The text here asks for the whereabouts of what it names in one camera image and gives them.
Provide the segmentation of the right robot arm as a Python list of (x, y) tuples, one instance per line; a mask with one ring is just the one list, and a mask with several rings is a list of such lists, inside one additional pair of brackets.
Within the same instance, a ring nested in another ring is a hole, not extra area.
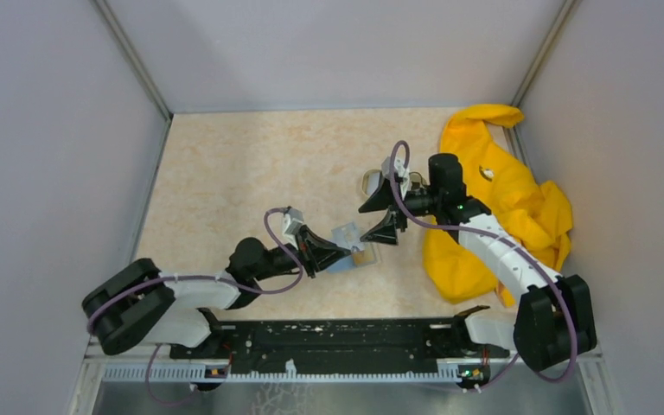
[(516, 301), (514, 312), (482, 306), (457, 315), (454, 349), (474, 356), (485, 345), (496, 346), (518, 354), (536, 373), (562, 362), (572, 370), (577, 357), (597, 345), (588, 284), (578, 275), (562, 276), (517, 242), (483, 202), (468, 194), (455, 155), (431, 156), (428, 171), (429, 184), (411, 189), (407, 161), (385, 159), (377, 189), (359, 209), (385, 216), (361, 240), (396, 246), (408, 220), (433, 216), (432, 229), (445, 231), (473, 254)]

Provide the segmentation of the beige card holder wallet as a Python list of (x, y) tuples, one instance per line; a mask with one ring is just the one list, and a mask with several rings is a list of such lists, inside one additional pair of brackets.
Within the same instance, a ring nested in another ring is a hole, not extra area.
[[(347, 224), (340, 225), (331, 230), (332, 241), (336, 243), (338, 246), (348, 248), (351, 253), (355, 250), (364, 249), (366, 245), (373, 246), (372, 243), (361, 242), (360, 237), (362, 234), (363, 232), (354, 222), (349, 222)], [(351, 253), (347, 257), (337, 261), (335, 264), (330, 266), (326, 270), (326, 272), (340, 273), (340, 272), (352, 271), (355, 269), (362, 268), (362, 267), (360, 268), (354, 267), (352, 259), (350, 258)]]

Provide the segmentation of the gold credit card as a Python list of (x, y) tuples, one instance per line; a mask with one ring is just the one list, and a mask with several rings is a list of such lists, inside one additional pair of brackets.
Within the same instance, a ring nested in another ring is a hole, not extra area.
[(353, 251), (350, 258), (355, 268), (374, 265), (378, 262), (377, 253), (372, 245), (366, 245), (362, 250)]

